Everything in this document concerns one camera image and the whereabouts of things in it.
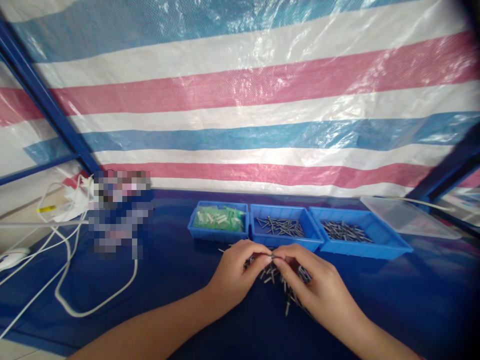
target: blue tray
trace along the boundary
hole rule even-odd
[[[309,210],[313,221],[325,238],[325,244],[321,247],[323,252],[387,260],[393,260],[404,253],[413,252],[410,245],[370,211],[326,207],[309,207]],[[332,239],[321,224],[323,221],[357,225],[374,243]]]
[[[257,218],[263,219],[267,217],[272,219],[298,220],[305,233],[305,237],[267,234],[269,228],[262,228],[257,221]],[[281,245],[300,244],[311,251],[315,251],[319,245],[324,243],[319,229],[304,207],[252,204],[250,205],[250,223],[253,241],[264,244],[267,247],[276,248]]]
[[[219,209],[233,208],[245,213],[245,220],[243,222],[243,226],[245,231],[226,231],[226,230],[217,230],[217,229],[208,229],[204,227],[195,227],[193,226],[195,215],[197,214],[197,208],[200,206],[208,207],[208,206],[217,206]],[[188,230],[192,238],[194,239],[202,239],[202,240],[210,240],[210,241],[218,241],[222,243],[229,243],[234,244],[242,239],[249,238],[249,207],[247,204],[243,203],[232,203],[232,202],[216,202],[216,201],[199,201],[196,205],[195,210],[190,216],[190,222],[188,223]]]

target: hand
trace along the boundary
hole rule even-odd
[[[244,270],[245,261],[254,253],[261,254]],[[215,274],[205,290],[224,313],[229,312],[247,296],[262,269],[270,264],[272,252],[264,245],[240,240],[225,250]]]
[[[350,295],[337,269],[298,244],[273,251],[273,262],[286,282],[312,316],[336,337],[352,326],[362,327],[369,320]],[[300,264],[312,280],[305,284],[292,266]]]

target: blue table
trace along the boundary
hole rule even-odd
[[[54,298],[56,281],[32,304],[7,339],[63,356],[74,353],[123,321],[205,286],[226,248],[193,240],[187,230],[199,200],[365,210],[358,199],[155,190],[152,240],[132,285],[98,312],[70,317]],[[87,311],[120,289],[133,261],[124,249],[100,259],[86,229],[62,287],[77,311]],[[405,236],[414,248],[394,261],[319,255],[333,263],[366,315],[427,359],[460,358],[479,321],[479,252],[462,240]],[[0,287],[0,328],[5,328],[66,260],[65,246],[39,254]],[[0,274],[0,279],[8,274]],[[355,359],[301,309],[285,317],[283,289],[257,281],[237,308],[190,339],[173,359]]]

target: white cable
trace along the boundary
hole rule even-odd
[[[62,268],[40,289],[39,292],[36,293],[34,297],[28,302],[27,305],[18,313],[18,315],[13,319],[13,321],[6,327],[6,329],[0,335],[0,340],[10,331],[10,329],[15,325],[15,323],[20,319],[20,317],[27,311],[27,309],[32,305],[32,303],[40,296],[41,293],[52,283],[53,280],[56,279],[58,275],[63,271],[63,269],[67,266],[67,264],[63,265]]]
[[[428,206],[428,207],[435,208],[435,209],[439,209],[439,210],[443,210],[443,211],[450,211],[450,212],[454,212],[454,211],[455,211],[455,209],[454,209],[453,207],[443,207],[443,206],[431,204],[431,203],[425,202],[425,201],[410,199],[410,198],[408,198],[408,197],[393,197],[393,196],[392,196],[392,197],[387,197],[387,199],[397,199],[397,200],[408,201],[408,202],[411,202],[411,203],[422,204],[422,205],[426,205],[426,206]]]
[[[79,177],[78,180],[77,180],[77,186],[78,186],[79,184],[80,184],[80,177]],[[46,190],[45,190],[45,192],[43,193],[40,201],[38,202],[38,206],[37,206],[38,209],[41,209],[41,207],[42,207],[42,205],[43,205],[43,202],[44,202],[44,200],[45,200],[45,197],[47,196],[48,192],[50,191],[50,189],[51,189],[52,186],[54,186],[54,185],[60,185],[60,186],[62,186],[62,187],[64,187],[64,188],[67,188],[67,186],[66,186],[65,184],[61,183],[61,182],[51,183],[51,184],[46,188]],[[45,219],[43,218],[43,216],[40,215],[40,213],[38,213],[38,215],[40,216],[40,218],[41,218],[43,221],[45,221]],[[11,274],[9,274],[6,278],[4,278],[2,281],[0,281],[0,286],[2,286],[3,284],[5,284],[5,282],[8,281],[8,279],[10,279],[12,276],[14,276],[14,275],[15,275],[16,273],[18,273],[20,270],[22,270],[25,266],[27,266],[27,264],[34,259],[35,255],[38,254],[38,252],[41,252],[41,251],[48,245],[48,243],[50,242],[50,240],[54,237],[55,233],[59,234],[57,231],[52,232],[52,233],[50,234],[50,236],[46,239],[46,241],[42,244],[42,246],[38,249],[38,251],[37,251],[35,254],[33,254],[32,257],[30,257],[29,259],[27,259],[27,261],[25,261],[22,265],[20,265],[19,268],[15,269],[15,271],[13,271],[13,272],[12,272]]]
[[[50,239],[54,237],[54,233],[52,232],[48,239],[43,243],[43,245],[38,249],[38,251],[41,251],[44,249],[45,246],[49,243]],[[4,278],[2,281],[0,281],[0,286],[2,286],[8,279],[10,279],[13,275],[18,273],[20,270],[22,270],[29,262],[31,262],[34,259],[34,256],[29,258],[27,261],[25,261],[22,265],[20,265],[19,268],[17,268],[14,272],[12,272],[10,275],[8,275],[6,278]]]
[[[34,228],[32,231],[30,231],[27,235],[25,235],[24,237],[22,237],[20,240],[18,240],[16,243],[14,243],[12,246],[10,246],[5,252],[7,251],[10,251],[12,250],[13,248],[15,248],[17,245],[23,243],[30,235],[32,235],[34,232],[36,232],[37,229]]]
[[[61,185],[63,187],[66,187],[66,185],[64,185],[63,183],[52,183],[50,184],[50,186],[46,189],[45,193],[43,194],[43,196],[41,197],[39,203],[38,203],[38,209],[41,208],[42,204],[43,204],[43,201],[48,193],[48,191],[50,190],[50,188],[53,186],[53,185]],[[78,178],[78,181],[77,181],[77,189],[80,185],[80,177]],[[46,221],[43,216],[39,214],[39,217],[43,220],[43,221]],[[87,214],[87,212],[85,212],[82,217],[81,217],[81,220],[84,220],[85,219],[85,215]],[[32,261],[38,253],[42,252],[44,247],[49,243],[49,241],[52,239],[52,237],[54,236],[55,233],[57,233],[64,241],[66,240],[66,242],[68,243],[68,239],[73,235],[75,234],[76,232],[76,239],[78,241],[78,237],[79,237],[79,234],[80,234],[80,226],[81,224],[79,224],[77,226],[77,228],[75,229],[74,232],[72,232],[70,234],[70,236],[68,238],[65,238],[62,234],[60,234],[58,231],[57,231],[57,228],[55,227],[51,227],[51,229],[53,230],[53,232],[50,234],[50,236],[48,237],[48,239],[43,243],[43,245],[40,247],[40,249],[38,249],[38,251],[33,254],[31,257],[29,257],[29,259],[24,262],[19,268],[17,268],[14,272],[12,272],[10,275],[8,275],[5,279],[3,279],[2,281],[0,281],[0,286],[3,285],[8,279],[10,279],[13,275],[15,275],[16,273],[18,273],[20,270],[22,270],[30,261]],[[15,323],[18,321],[18,319],[25,313],[25,311],[27,311],[27,309],[30,307],[30,305],[40,296],[40,294],[48,287],[48,285],[50,285],[52,283],[53,280],[55,280],[57,278],[58,275],[60,275],[60,273],[65,269],[65,267],[67,266],[67,263],[65,263],[62,268],[55,274],[54,277],[52,277],[41,289],[39,292],[36,293],[36,295],[27,303],[27,305],[25,305],[25,307],[20,311],[20,313],[12,320],[12,322],[7,326],[7,328],[3,331],[3,333],[0,335],[0,339],[2,339],[7,333],[8,331],[15,325]]]
[[[81,225],[88,224],[88,220],[71,220],[71,221],[61,221],[61,222],[0,222],[0,229],[22,229],[22,228],[52,228],[52,227],[61,227],[68,225]]]
[[[90,197],[90,187],[88,187],[87,197]],[[138,269],[138,266],[139,266],[139,261],[137,259],[135,259],[133,261],[133,274],[132,274],[130,280],[125,284],[124,287],[122,287],[120,290],[118,290],[116,293],[114,293],[112,296],[110,296],[108,299],[106,299],[104,302],[102,302],[98,306],[94,307],[93,309],[91,309],[89,311],[85,311],[85,312],[77,312],[74,309],[72,309],[72,307],[69,305],[69,303],[60,294],[60,287],[62,286],[62,284],[64,282],[64,279],[67,276],[67,273],[69,272],[70,260],[72,259],[75,252],[77,251],[78,242],[79,242],[79,238],[78,238],[78,235],[77,235],[77,237],[75,239],[75,245],[74,245],[74,248],[73,248],[73,252],[71,254],[70,254],[70,252],[71,252],[70,243],[68,241],[65,243],[66,251],[67,251],[67,263],[65,264],[66,267],[65,267],[65,270],[63,272],[63,275],[61,276],[60,280],[58,281],[58,284],[56,285],[55,297],[60,302],[60,304],[63,306],[63,308],[65,309],[65,311],[69,315],[71,315],[74,318],[84,318],[84,317],[96,312],[98,309],[103,307],[105,304],[110,302],[112,299],[116,298],[120,293],[122,293],[126,288],[128,288],[130,286],[130,284],[134,281],[135,277],[137,276],[137,269]]]
[[[79,187],[79,184],[80,184],[80,176],[78,178],[78,184],[77,184],[77,188]],[[45,196],[42,197],[42,200],[40,200],[40,204],[43,202],[43,199],[45,198]],[[90,183],[88,183],[88,191],[87,191],[87,199],[90,199]],[[85,216],[87,215],[87,212],[88,211],[85,211],[82,216],[80,217],[80,221],[83,221],[85,219]],[[42,220],[46,221],[45,218],[43,218],[43,216],[41,216],[41,214],[39,213],[39,216]],[[29,261],[31,261],[39,252],[41,252],[43,250],[43,248],[45,247],[45,245],[48,243],[48,241],[50,241],[50,239],[53,237],[54,233],[57,233],[57,235],[59,235],[61,238],[62,238],[62,241],[55,244],[54,246],[58,245],[58,244],[61,244],[61,243],[64,243],[65,242],[65,245],[66,245],[66,250],[67,250],[67,262],[62,266],[62,268],[40,289],[39,292],[37,292],[37,294],[28,302],[28,304],[20,311],[20,313],[13,319],[13,321],[10,323],[10,325],[7,326],[7,328],[3,331],[3,333],[0,335],[0,339],[2,339],[7,333],[8,331],[15,325],[15,323],[18,321],[18,319],[25,313],[25,311],[27,311],[27,309],[30,307],[30,305],[40,296],[40,294],[57,278],[57,276],[63,271],[63,275],[61,276],[60,278],[60,281],[58,282],[56,288],[55,288],[55,297],[57,298],[57,300],[61,303],[61,305],[63,306],[63,308],[65,309],[65,311],[70,314],[71,316],[75,317],[75,318],[83,318],[83,317],[86,317],[92,313],[94,313],[95,311],[97,311],[98,309],[100,309],[101,307],[103,307],[105,304],[107,304],[108,302],[110,302],[112,299],[114,299],[116,296],[118,296],[120,293],[122,293],[126,288],[128,288],[130,286],[130,284],[134,281],[135,277],[137,276],[137,269],[138,269],[138,260],[135,259],[133,261],[133,275],[131,277],[131,279],[127,282],[127,284],[122,287],[119,291],[117,291],[115,294],[113,294],[112,296],[110,296],[107,300],[105,300],[104,302],[102,302],[100,305],[96,306],[95,308],[93,308],[92,310],[90,311],[86,311],[86,312],[76,312],[75,310],[73,310],[70,305],[68,304],[68,302],[62,297],[62,295],[60,294],[60,287],[62,286],[62,283],[65,279],[65,276],[67,275],[68,273],[68,270],[70,268],[70,262],[73,258],[73,256],[75,255],[75,253],[77,252],[77,247],[78,247],[78,243],[79,243],[79,238],[80,238],[80,227],[81,225],[84,224],[84,222],[80,222],[78,223],[78,226],[77,228],[75,229],[75,231],[70,234],[69,237],[65,238],[62,234],[60,234],[58,231],[57,231],[57,228],[56,227],[51,227],[51,229],[53,230],[52,234],[50,235],[50,237],[47,239],[47,241],[43,244],[43,246],[39,249],[39,251],[37,251],[35,254],[33,254],[32,257],[30,257],[29,260],[27,260],[27,262],[25,262],[21,267],[19,267],[16,271],[14,271],[12,274],[10,274],[9,277],[7,277],[6,279],[4,279],[1,283],[3,284],[6,280],[8,280],[13,274],[15,274],[17,271],[19,271],[21,268],[23,268],[26,264],[28,264]],[[73,247],[73,251],[71,252],[71,248],[70,248],[70,243],[68,241],[68,239],[76,233],[76,237],[75,237],[75,245]]]
[[[29,259],[29,258],[31,258],[31,257],[36,256],[36,255],[39,254],[39,253],[42,253],[42,252],[44,252],[44,251],[50,250],[50,249],[52,249],[52,248],[60,245],[60,244],[63,244],[65,241],[69,240],[73,235],[75,235],[75,233],[76,233],[77,231],[80,231],[80,227],[81,227],[81,226],[82,226],[82,224],[78,225],[77,228],[76,228],[70,235],[68,235],[68,236],[65,238],[65,240],[59,241],[59,242],[53,244],[52,246],[49,246],[49,247],[44,248],[43,250],[39,250],[39,251],[35,252],[35,253],[32,254],[32,255],[25,256],[24,258],[20,259],[20,261]]]

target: left hand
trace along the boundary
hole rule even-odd
[[[244,270],[245,261],[254,253],[261,255]],[[262,244],[240,240],[225,250],[215,274],[204,290],[210,299],[227,313],[247,296],[257,276],[272,261],[271,254]]]

